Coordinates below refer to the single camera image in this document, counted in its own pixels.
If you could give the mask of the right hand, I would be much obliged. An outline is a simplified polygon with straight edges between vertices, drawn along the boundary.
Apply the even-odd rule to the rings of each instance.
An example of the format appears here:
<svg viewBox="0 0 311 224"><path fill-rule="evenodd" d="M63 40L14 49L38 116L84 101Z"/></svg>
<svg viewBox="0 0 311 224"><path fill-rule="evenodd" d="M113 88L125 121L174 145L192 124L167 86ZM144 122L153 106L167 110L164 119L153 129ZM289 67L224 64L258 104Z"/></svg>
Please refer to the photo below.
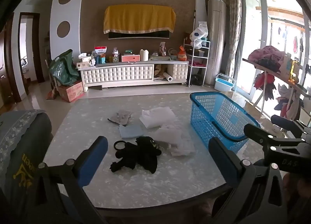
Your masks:
<svg viewBox="0 0 311 224"><path fill-rule="evenodd" d="M310 176L286 173L283 176L283 189L289 215L299 216L310 209Z"/></svg>

